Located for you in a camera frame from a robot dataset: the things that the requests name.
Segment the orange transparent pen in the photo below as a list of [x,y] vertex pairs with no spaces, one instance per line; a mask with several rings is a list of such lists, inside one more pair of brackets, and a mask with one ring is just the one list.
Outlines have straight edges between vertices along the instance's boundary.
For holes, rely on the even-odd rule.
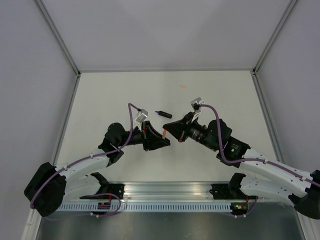
[[162,139],[166,139],[166,134],[167,134],[167,131],[164,129],[162,133]]

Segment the black purple highlighter pen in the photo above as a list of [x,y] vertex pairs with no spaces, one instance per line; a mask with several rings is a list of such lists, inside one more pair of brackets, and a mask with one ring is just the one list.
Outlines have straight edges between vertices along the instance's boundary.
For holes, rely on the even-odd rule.
[[172,119],[173,115],[162,110],[155,111],[159,116]]

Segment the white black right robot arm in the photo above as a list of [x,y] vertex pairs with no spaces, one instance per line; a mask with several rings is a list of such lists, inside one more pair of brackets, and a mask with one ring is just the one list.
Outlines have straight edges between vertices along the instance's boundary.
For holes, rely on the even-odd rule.
[[[217,152],[223,164],[242,170],[228,184],[228,194],[235,199],[245,196],[275,199],[292,206],[298,213],[320,218],[320,171],[313,172],[290,167],[259,153],[247,143],[232,137],[232,129],[222,119],[200,125],[189,112],[181,120],[166,123],[163,129],[179,142],[188,138]],[[244,174],[253,172],[263,180]]]

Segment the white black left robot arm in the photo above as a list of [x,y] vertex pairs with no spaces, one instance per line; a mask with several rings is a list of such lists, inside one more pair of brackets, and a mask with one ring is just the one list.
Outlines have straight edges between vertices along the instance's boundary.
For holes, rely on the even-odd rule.
[[89,156],[72,163],[39,166],[24,190],[31,209],[42,217],[54,213],[62,203],[89,197],[104,199],[109,193],[108,181],[99,170],[115,164],[126,146],[142,145],[143,150],[154,151],[170,146],[170,140],[157,132],[149,121],[128,131],[118,122],[112,123],[102,143]]

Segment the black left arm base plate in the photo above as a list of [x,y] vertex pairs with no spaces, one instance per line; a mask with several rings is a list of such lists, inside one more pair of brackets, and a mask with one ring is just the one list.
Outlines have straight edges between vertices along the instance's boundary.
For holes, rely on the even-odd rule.
[[123,199],[125,192],[125,185],[122,183],[109,183],[108,185],[102,185],[96,193],[93,195],[86,195],[80,197],[82,200],[117,200],[116,197],[108,194],[117,196],[120,200]]

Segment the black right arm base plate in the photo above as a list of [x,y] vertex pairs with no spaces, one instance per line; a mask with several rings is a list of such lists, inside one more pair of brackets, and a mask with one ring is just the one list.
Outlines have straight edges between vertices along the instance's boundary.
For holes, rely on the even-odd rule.
[[211,185],[209,193],[214,200],[234,200],[227,183],[214,183]]

